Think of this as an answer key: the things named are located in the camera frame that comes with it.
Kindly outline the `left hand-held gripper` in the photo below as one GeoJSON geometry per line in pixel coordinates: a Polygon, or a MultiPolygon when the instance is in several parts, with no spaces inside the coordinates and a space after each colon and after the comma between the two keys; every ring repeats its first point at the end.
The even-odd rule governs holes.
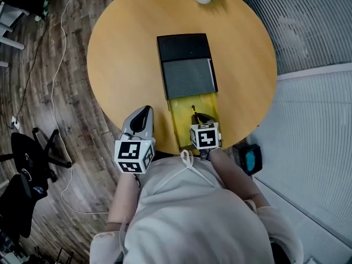
{"type": "Polygon", "coordinates": [[[124,121],[123,132],[115,141],[114,150],[114,161],[122,173],[147,172],[155,156],[153,120],[153,108],[146,105],[124,121]]]}

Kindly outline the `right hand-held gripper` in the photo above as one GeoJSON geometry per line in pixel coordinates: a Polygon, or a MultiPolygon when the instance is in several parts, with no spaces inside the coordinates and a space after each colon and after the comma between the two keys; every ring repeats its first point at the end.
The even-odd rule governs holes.
{"type": "Polygon", "coordinates": [[[208,158],[212,150],[222,146],[219,124],[215,122],[214,117],[207,114],[204,116],[202,113],[197,113],[196,122],[197,124],[190,126],[191,142],[199,150],[200,158],[208,158]]]}

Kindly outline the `black and yellow toolbox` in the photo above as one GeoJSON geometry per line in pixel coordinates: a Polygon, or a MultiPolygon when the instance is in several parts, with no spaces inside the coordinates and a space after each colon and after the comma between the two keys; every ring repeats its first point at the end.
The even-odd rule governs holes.
{"type": "Polygon", "coordinates": [[[218,87],[207,35],[159,36],[157,48],[177,147],[196,150],[190,138],[191,106],[197,113],[214,117],[219,124],[218,87]]]}

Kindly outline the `person's left forearm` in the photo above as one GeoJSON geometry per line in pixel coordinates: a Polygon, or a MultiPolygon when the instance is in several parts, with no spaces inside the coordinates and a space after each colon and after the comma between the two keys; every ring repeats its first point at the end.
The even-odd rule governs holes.
{"type": "Polygon", "coordinates": [[[119,231],[122,224],[129,224],[133,219],[139,196],[138,182],[132,174],[121,174],[109,208],[106,224],[107,232],[119,231]]]}

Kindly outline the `person's right forearm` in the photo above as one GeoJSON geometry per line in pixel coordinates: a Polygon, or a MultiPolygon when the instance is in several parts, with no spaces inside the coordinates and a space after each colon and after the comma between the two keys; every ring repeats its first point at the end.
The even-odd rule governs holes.
{"type": "Polygon", "coordinates": [[[243,201],[253,201],[257,208],[270,206],[255,182],[224,151],[212,150],[208,158],[226,189],[243,201]]]}

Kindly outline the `black container with blue item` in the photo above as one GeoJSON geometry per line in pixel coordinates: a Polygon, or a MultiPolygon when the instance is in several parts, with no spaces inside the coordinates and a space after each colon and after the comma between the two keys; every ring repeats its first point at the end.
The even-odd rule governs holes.
{"type": "Polygon", "coordinates": [[[262,169],[263,161],[259,145],[240,143],[234,145],[233,151],[236,164],[248,176],[252,176],[262,169]]]}

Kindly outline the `round wooden table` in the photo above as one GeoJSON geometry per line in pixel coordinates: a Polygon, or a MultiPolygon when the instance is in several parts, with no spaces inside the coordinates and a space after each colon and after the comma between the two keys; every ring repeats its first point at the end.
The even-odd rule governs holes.
{"type": "Polygon", "coordinates": [[[98,104],[121,127],[136,109],[154,110],[156,148],[178,154],[164,94],[157,37],[204,33],[217,80],[223,147],[248,136],[266,116],[277,84],[271,38],[242,0],[114,0],[90,37],[87,71],[98,104]]]}

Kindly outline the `person's white shirt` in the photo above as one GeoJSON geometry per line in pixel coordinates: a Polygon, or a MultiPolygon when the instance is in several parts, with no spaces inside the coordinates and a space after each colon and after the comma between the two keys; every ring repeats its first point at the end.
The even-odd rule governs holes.
{"type": "Polygon", "coordinates": [[[226,189],[209,158],[183,151],[133,176],[135,215],[94,236],[90,264],[303,264],[287,219],[226,189]]]}

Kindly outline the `black office chair with logo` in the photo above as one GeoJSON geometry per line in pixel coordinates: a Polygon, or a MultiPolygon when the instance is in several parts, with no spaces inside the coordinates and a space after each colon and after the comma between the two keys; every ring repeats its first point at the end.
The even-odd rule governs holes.
{"type": "Polygon", "coordinates": [[[53,131],[44,148],[38,140],[38,132],[38,128],[33,128],[32,137],[12,133],[12,153],[0,155],[0,162],[14,161],[17,171],[0,196],[0,223],[16,237],[30,236],[35,205],[47,197],[48,181],[57,181],[57,175],[49,164],[66,169],[72,166],[71,162],[62,162],[49,155],[59,130],[53,131]]]}

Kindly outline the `white window blinds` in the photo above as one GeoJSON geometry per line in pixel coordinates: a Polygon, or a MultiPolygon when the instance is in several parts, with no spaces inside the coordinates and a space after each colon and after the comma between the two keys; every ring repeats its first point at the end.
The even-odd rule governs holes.
{"type": "Polygon", "coordinates": [[[352,0],[243,1],[277,60],[258,178],[352,248],[352,0]]]}

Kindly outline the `white desk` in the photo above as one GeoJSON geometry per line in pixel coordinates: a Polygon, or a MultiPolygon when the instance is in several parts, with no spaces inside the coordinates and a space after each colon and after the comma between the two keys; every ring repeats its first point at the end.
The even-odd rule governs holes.
{"type": "Polygon", "coordinates": [[[14,47],[19,50],[23,50],[25,48],[23,44],[4,36],[4,34],[7,32],[13,32],[13,26],[23,15],[28,16],[29,12],[9,6],[4,2],[0,3],[0,43],[14,47]]]}

